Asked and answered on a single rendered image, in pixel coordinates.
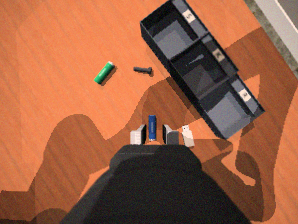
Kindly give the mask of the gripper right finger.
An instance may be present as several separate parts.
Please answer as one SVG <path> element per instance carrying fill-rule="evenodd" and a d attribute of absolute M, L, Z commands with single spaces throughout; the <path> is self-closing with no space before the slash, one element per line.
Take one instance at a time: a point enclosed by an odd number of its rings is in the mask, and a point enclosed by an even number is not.
<path fill-rule="evenodd" d="M 179 145 L 179 132 L 172 130 L 167 124 L 162 125 L 162 134 L 164 144 Z"/>

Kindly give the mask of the grey usb stick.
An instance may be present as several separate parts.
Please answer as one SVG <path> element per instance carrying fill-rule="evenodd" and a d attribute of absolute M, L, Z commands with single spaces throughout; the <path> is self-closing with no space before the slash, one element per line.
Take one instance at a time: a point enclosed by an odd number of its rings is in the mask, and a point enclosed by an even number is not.
<path fill-rule="evenodd" d="M 193 136 L 191 130 L 189 130 L 189 126 L 182 126 L 182 130 L 184 145 L 187 147 L 194 146 Z"/>

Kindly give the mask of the blue aa battery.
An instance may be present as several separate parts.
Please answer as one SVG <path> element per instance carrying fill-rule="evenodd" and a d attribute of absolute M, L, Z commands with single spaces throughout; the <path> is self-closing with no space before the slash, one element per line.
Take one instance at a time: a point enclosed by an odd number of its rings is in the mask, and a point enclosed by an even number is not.
<path fill-rule="evenodd" d="M 149 115 L 149 140 L 156 140 L 156 115 Z"/>

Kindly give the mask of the dark grey rack of three bins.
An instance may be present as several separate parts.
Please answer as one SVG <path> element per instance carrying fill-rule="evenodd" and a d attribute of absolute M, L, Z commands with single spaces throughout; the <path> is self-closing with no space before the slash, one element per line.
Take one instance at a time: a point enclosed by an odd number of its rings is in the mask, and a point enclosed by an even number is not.
<path fill-rule="evenodd" d="M 227 140 L 266 112 L 186 0 L 167 0 L 139 22 L 141 37 L 215 136 Z"/>

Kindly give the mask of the green aa battery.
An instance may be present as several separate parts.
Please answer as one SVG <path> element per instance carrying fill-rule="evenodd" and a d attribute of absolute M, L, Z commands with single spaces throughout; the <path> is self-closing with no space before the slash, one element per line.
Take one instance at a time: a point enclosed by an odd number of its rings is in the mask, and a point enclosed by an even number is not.
<path fill-rule="evenodd" d="M 103 80 L 108 76 L 108 74 L 113 70 L 115 66 L 112 62 L 108 62 L 105 67 L 100 71 L 100 73 L 95 77 L 94 81 L 101 84 Z"/>

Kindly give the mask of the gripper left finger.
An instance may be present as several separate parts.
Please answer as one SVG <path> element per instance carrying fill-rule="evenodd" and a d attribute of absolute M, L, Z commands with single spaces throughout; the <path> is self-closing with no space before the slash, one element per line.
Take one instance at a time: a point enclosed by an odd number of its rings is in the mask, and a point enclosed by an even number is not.
<path fill-rule="evenodd" d="M 130 132 L 131 144 L 145 144 L 146 125 L 141 125 L 136 131 Z"/>

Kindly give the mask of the black bolt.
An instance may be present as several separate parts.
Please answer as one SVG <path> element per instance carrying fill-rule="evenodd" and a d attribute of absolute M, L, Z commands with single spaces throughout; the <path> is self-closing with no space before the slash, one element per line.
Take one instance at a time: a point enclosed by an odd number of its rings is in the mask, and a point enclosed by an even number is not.
<path fill-rule="evenodd" d="M 152 67 L 148 67 L 148 68 L 133 67 L 133 70 L 139 71 L 139 72 L 147 72 L 149 75 L 151 75 Z"/>

